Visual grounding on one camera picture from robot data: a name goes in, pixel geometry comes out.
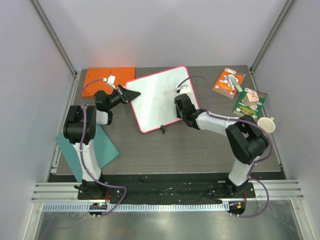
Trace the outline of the pink framed whiteboard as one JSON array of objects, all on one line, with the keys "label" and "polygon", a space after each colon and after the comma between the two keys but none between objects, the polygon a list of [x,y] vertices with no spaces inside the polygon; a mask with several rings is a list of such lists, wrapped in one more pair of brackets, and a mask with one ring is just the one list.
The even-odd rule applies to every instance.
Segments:
[{"label": "pink framed whiteboard", "polygon": [[177,86],[189,77],[186,66],[178,66],[128,81],[125,88],[139,92],[131,101],[139,130],[148,133],[181,119],[174,103]]}]

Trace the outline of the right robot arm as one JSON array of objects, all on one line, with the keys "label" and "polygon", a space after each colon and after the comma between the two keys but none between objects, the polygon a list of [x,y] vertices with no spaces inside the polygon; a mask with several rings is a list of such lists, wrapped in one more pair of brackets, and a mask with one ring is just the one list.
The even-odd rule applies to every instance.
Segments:
[{"label": "right robot arm", "polygon": [[225,192],[230,197],[238,197],[249,181],[254,163],[269,147],[269,140],[262,128],[249,115],[228,118],[202,108],[196,109],[185,93],[176,96],[174,104],[177,117],[188,127],[227,137],[235,162],[225,180]]}]

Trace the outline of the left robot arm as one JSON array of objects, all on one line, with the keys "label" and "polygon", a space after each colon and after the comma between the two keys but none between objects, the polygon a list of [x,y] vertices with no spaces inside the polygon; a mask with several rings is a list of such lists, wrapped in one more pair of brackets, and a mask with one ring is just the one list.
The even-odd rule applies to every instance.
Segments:
[{"label": "left robot arm", "polygon": [[71,105],[63,126],[63,136],[76,151],[82,171],[81,184],[89,187],[89,194],[100,200],[107,192],[101,168],[94,149],[97,125],[110,125],[112,108],[128,104],[141,95],[139,91],[128,90],[120,84],[108,94],[99,90],[94,94],[94,105]]}]

